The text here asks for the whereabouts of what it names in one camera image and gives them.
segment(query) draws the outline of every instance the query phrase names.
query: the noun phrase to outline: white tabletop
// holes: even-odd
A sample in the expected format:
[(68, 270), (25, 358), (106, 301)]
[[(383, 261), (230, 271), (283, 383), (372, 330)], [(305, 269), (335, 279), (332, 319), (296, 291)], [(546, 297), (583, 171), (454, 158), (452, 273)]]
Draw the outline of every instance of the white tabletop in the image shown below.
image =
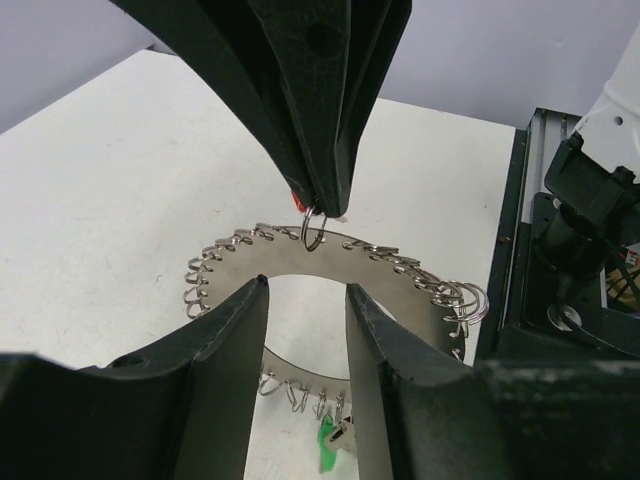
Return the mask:
[[(486, 287), (513, 133), (379, 100), (348, 221), (328, 228)], [(260, 145), (162, 54), (136, 54), (4, 133), (0, 159), (0, 350), (71, 367), (106, 365), (184, 325), (186, 261), (215, 239), (301, 222)], [(287, 277), (271, 286), (267, 344), (348, 375), (343, 287)], [(245, 478), (320, 478), (317, 426), (280, 392), (258, 397)], [(322, 478), (357, 478), (355, 459), (341, 453)]]

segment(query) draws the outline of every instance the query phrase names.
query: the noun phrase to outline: white table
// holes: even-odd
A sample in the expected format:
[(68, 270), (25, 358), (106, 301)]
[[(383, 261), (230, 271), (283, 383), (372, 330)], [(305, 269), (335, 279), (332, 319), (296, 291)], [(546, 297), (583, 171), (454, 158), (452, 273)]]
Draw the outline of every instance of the white table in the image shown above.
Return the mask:
[[(348, 222), (328, 228), (486, 286), (513, 133), (379, 100)], [(6, 132), (0, 159), (0, 350), (71, 367), (106, 365), (184, 325), (185, 263), (215, 239), (301, 221), (260, 145), (162, 54), (136, 54)], [(303, 280), (271, 282), (267, 343), (348, 375), (344, 290)], [(320, 478), (316, 429), (310, 408), (258, 397), (245, 478)], [(357, 478), (355, 459), (341, 453), (322, 478)]]

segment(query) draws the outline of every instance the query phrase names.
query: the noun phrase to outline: red object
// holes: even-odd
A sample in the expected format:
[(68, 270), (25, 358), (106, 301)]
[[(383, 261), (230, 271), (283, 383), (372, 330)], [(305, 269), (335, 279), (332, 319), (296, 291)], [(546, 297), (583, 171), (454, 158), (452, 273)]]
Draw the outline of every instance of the red object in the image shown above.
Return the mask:
[(300, 213), (305, 213), (307, 211), (307, 207), (302, 205), (302, 202), (298, 199), (298, 196), (295, 194), (293, 190), (291, 190), (291, 196), (293, 197), (293, 201), (296, 204), (296, 207), (300, 211)]

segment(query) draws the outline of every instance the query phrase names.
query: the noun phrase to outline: wall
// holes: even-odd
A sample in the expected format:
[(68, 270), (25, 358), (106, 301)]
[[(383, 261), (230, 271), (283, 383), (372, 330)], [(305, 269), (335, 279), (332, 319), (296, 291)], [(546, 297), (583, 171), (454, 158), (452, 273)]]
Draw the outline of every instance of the wall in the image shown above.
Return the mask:
[(582, 115), (639, 22), (638, 0), (414, 0), (381, 95), (517, 127)]
[(0, 1), (0, 133), (152, 42), (107, 0)]

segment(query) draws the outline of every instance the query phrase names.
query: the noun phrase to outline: green object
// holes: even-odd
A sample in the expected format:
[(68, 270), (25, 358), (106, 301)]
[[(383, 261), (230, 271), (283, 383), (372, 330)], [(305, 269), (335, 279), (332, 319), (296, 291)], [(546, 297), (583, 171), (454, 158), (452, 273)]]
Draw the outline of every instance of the green object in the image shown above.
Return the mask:
[(325, 415), (322, 425), (318, 430), (318, 443), (320, 444), (320, 473), (330, 472), (336, 465), (338, 452), (332, 452), (324, 445), (324, 439), (335, 428), (331, 415)]

